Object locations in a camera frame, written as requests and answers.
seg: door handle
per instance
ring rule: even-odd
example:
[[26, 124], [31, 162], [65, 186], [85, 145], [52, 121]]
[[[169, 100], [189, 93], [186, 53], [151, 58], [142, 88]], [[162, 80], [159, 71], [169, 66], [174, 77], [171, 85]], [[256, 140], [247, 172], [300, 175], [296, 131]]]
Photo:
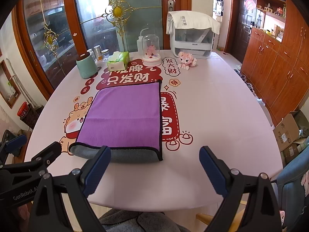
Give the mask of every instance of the door handle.
[[292, 75], [290, 76], [289, 82], [291, 81], [291, 78], [293, 77], [293, 75], [294, 75], [294, 74], [292, 74]]
[[174, 1], [173, 0], [168, 0], [167, 11], [174, 11]]
[[302, 67], [300, 67], [300, 69], [306, 74], [306, 76], [308, 76], [307, 72], [305, 72]]
[[288, 79], [290, 73], [291, 73], [291, 71], [289, 71], [289, 73], [287, 74], [286, 79]]
[[288, 55], [288, 53], [284, 52], [284, 54], [286, 54], [289, 58], [291, 58], [291, 57]]

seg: chair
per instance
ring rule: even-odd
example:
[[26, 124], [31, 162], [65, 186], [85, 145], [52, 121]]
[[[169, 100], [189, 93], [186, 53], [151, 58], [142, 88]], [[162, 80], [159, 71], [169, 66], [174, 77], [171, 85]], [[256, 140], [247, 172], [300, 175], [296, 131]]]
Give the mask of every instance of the chair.
[[[300, 183], [302, 176], [308, 170], [309, 146], [307, 146], [302, 153], [293, 159], [281, 171], [277, 179], [272, 182], [272, 188], [274, 189], [278, 200], [279, 210], [285, 211], [283, 227], [287, 227], [287, 231], [291, 231], [301, 217], [304, 207], [309, 204], [309, 195], [305, 198], [305, 190]], [[229, 232], [237, 231], [243, 214], [244, 210], [235, 215]], [[196, 218], [209, 225], [213, 219], [213, 216], [197, 214]]]

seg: white towel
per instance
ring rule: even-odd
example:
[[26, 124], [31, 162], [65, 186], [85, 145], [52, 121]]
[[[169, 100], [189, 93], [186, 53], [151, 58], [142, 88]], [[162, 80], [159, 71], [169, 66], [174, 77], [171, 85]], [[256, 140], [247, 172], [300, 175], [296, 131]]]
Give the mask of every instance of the white towel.
[[301, 184], [304, 186], [306, 197], [309, 194], [309, 170], [302, 176]]

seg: cartoon dog print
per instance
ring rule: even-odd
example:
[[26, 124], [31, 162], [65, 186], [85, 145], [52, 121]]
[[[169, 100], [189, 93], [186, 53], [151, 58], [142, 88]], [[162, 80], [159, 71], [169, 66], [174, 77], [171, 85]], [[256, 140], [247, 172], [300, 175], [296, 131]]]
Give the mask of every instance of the cartoon dog print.
[[90, 97], [87, 102], [82, 102], [81, 104], [76, 103], [74, 105], [74, 110], [70, 112], [69, 117], [66, 119], [64, 124], [65, 136], [59, 141], [63, 153], [73, 155], [69, 153], [68, 148], [76, 141], [81, 126], [85, 120], [85, 116], [93, 102], [92, 100], [93, 97]]

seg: folded towel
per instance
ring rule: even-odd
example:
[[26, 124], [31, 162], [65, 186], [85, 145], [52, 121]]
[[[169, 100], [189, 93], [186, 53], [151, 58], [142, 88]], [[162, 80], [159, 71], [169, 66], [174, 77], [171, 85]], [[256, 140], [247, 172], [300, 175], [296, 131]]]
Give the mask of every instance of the folded towel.
[[111, 209], [99, 221], [108, 232], [190, 232], [159, 212]]
[[105, 145], [112, 162], [162, 160], [160, 87], [158, 81], [100, 90], [69, 151], [89, 159]]

